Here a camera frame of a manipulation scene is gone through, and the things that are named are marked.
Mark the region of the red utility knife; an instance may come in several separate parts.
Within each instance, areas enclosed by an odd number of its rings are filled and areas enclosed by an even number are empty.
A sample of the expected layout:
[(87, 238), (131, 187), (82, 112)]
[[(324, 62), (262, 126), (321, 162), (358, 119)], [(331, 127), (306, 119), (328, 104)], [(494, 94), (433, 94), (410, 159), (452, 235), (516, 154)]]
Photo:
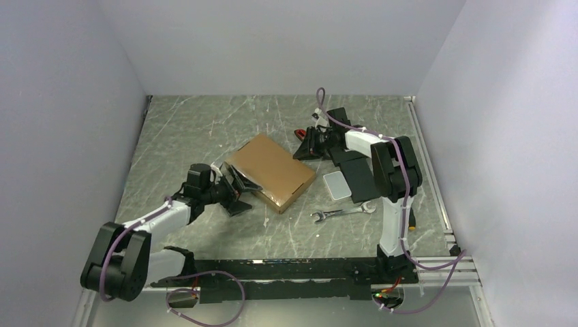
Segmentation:
[(307, 136), (307, 131), (304, 129), (296, 129), (294, 130), (294, 135), (300, 140), (303, 141)]

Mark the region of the brown cardboard express box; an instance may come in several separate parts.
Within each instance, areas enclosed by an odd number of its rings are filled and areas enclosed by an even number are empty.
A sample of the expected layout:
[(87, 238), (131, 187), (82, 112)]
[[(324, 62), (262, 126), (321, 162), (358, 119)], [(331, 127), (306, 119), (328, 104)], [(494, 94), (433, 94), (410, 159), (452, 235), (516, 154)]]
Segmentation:
[(225, 162), (261, 187), (253, 194), (274, 212), (282, 214), (316, 178), (314, 170), (264, 134), (258, 134)]

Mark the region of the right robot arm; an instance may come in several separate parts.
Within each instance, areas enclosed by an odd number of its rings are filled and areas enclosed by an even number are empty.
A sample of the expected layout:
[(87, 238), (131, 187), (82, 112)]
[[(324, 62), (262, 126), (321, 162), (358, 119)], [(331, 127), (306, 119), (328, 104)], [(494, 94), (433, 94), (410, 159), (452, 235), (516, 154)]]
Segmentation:
[(293, 157), (330, 159), (341, 170), (355, 203), (381, 199), (383, 223), (375, 267), (379, 280), (391, 283), (414, 266), (406, 234), (423, 174), (412, 143), (407, 136), (393, 138), (351, 125), (345, 108), (317, 108), (312, 116), (316, 123), (305, 130)]

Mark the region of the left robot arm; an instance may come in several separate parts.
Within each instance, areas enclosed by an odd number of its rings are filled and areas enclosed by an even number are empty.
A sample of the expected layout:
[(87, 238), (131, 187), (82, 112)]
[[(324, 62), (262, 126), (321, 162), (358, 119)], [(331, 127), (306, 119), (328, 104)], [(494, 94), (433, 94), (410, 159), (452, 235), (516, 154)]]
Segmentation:
[(159, 208), (125, 223), (105, 223), (99, 229), (80, 285), (98, 292), (105, 302), (130, 302), (159, 281), (189, 285), (197, 273), (194, 253), (175, 246), (153, 251), (154, 244), (195, 222), (206, 206), (218, 204), (230, 216), (252, 209), (240, 197), (255, 191), (262, 187), (234, 166), (193, 163), (180, 188)]

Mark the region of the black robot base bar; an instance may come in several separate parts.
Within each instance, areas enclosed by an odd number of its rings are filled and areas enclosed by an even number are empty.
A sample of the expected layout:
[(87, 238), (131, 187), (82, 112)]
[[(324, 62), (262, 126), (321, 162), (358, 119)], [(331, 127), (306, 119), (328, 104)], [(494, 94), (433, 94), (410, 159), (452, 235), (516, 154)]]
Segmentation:
[(416, 284), (413, 265), (393, 271), (378, 258), (315, 258), (274, 260), (197, 260), (199, 278), (170, 277), (153, 287), (200, 288), (202, 304), (228, 300), (349, 298), (369, 300), (373, 290), (395, 282)]

